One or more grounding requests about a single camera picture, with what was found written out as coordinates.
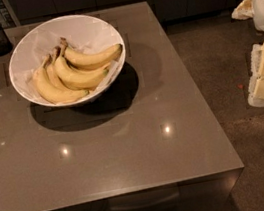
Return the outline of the thin yellow banana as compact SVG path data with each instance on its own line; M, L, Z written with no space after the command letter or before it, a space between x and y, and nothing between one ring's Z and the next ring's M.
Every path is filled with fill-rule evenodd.
M53 63L49 62L49 64L46 67L46 70L47 70L48 79L53 86L55 86L59 90L64 90L64 91L68 90L68 87L66 87L63 84L63 82L59 79L58 75L56 75Z

